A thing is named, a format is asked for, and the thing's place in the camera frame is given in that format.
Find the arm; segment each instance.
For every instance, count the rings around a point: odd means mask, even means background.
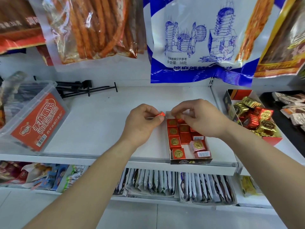
[[[133,109],[118,142],[24,229],[96,228],[129,158],[164,120],[163,116],[146,119],[157,114],[157,109],[146,104]]]
[[[189,100],[172,110],[194,130],[227,143],[289,229],[305,226],[305,167],[248,129],[230,121],[206,100]]]

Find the hand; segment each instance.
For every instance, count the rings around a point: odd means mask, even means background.
[[[153,106],[141,104],[130,111],[120,140],[131,142],[137,149],[149,139],[155,127],[159,126],[164,120],[164,116],[157,116],[159,112]]]
[[[189,114],[182,114],[188,109]],[[220,138],[232,123],[214,105],[203,99],[183,101],[172,109],[171,114],[173,116],[180,114],[189,126],[208,137]]]

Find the transparent plastic bin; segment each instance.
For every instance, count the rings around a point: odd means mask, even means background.
[[[30,89],[34,85],[40,85],[41,91],[0,129],[0,142],[15,144],[23,151],[26,148],[23,154],[41,154],[69,114],[56,90],[56,82],[31,81],[20,87],[26,91],[27,86]],[[17,150],[20,149],[5,153],[16,153]]]

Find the forearm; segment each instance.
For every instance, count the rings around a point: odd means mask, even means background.
[[[118,141],[25,229],[96,228],[135,150],[129,142]]]
[[[286,226],[302,228],[305,167],[248,129],[232,122],[221,138],[238,156]]]

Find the white barcode label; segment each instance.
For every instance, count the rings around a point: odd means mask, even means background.
[[[197,152],[198,157],[203,158],[203,157],[210,157],[211,152],[210,151],[204,151],[204,152]]]
[[[204,140],[204,136],[193,136],[193,140]]]
[[[42,135],[42,137],[40,138],[40,140],[37,142],[37,146],[40,147],[42,145],[42,143],[45,141],[45,139],[47,138],[47,135]]]

